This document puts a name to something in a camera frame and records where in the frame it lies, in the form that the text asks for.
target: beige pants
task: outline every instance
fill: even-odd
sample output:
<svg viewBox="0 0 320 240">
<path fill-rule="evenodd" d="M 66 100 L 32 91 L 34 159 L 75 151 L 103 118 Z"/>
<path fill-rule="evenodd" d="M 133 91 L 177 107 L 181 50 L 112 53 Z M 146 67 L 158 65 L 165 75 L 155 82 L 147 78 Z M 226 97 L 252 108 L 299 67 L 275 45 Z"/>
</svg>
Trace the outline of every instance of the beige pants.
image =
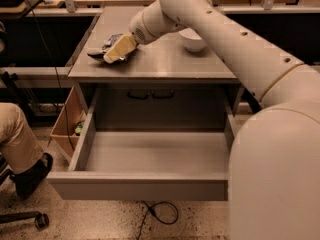
<svg viewBox="0 0 320 240">
<path fill-rule="evenodd" d="M 0 152 L 15 174 L 31 168 L 43 149 L 15 104 L 0 103 Z"/>
</svg>

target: office chair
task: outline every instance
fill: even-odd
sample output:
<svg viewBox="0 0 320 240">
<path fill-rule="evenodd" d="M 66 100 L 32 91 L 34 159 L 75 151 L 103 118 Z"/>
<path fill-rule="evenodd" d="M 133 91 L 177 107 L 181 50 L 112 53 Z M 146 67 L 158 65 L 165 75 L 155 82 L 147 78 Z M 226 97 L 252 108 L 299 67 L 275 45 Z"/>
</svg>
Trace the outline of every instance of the office chair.
<svg viewBox="0 0 320 240">
<path fill-rule="evenodd" d="M 9 177 L 11 180 L 14 181 L 14 173 L 10 169 L 6 169 L 7 162 L 0 154 L 0 186 Z M 35 226 L 40 230 L 44 229 L 49 225 L 49 218 L 48 215 L 45 213 L 40 213 L 38 211 L 31 211 L 31 212 L 21 212 L 21 213 L 11 213 L 11 214 L 3 214 L 0 215 L 0 224 L 19 221 L 19 220 L 27 220 L 35 218 Z"/>
</svg>

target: speckled floor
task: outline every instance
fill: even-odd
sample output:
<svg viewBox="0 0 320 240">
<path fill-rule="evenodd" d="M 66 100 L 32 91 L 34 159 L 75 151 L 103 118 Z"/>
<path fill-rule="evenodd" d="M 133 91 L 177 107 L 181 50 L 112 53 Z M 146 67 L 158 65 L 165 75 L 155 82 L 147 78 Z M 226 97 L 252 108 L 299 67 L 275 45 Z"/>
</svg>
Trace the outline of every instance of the speckled floor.
<svg viewBox="0 0 320 240">
<path fill-rule="evenodd" d="M 33 127 L 46 152 L 54 157 L 54 171 L 68 167 L 54 141 L 48 146 L 51 127 Z M 44 180 L 28 200 L 15 194 L 9 179 L 0 187 L 0 214 L 37 210 L 50 225 L 38 231 L 33 219 L 0 225 L 0 239 L 137 239 L 146 206 L 136 201 L 66 201 Z M 147 215 L 140 239 L 229 239 L 228 202 L 172 202 L 179 210 L 173 225 Z M 172 215 L 167 206 L 159 214 Z"/>
</svg>

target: person's leg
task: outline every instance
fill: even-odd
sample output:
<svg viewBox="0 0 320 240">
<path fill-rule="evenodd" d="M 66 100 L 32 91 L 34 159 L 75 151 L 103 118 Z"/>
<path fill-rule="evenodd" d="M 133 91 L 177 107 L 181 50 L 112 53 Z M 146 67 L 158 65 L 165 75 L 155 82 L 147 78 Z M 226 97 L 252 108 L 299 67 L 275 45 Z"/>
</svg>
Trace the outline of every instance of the person's leg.
<svg viewBox="0 0 320 240">
<path fill-rule="evenodd" d="M 29 197 L 50 172 L 53 159 L 33 134 L 23 111 L 0 103 L 0 152 L 15 174 L 16 192 Z"/>
</svg>

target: brown box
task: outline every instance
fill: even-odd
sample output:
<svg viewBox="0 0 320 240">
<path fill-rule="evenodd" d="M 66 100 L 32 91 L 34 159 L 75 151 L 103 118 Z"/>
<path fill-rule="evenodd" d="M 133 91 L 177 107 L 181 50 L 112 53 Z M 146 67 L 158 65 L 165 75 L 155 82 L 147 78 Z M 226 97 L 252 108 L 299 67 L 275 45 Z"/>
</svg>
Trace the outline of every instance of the brown box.
<svg viewBox="0 0 320 240">
<path fill-rule="evenodd" d="M 63 155 L 68 161 L 70 161 L 79 139 L 74 130 L 78 122 L 83 119 L 84 111 L 76 89 L 73 87 L 50 134 L 51 138 L 62 148 Z"/>
</svg>

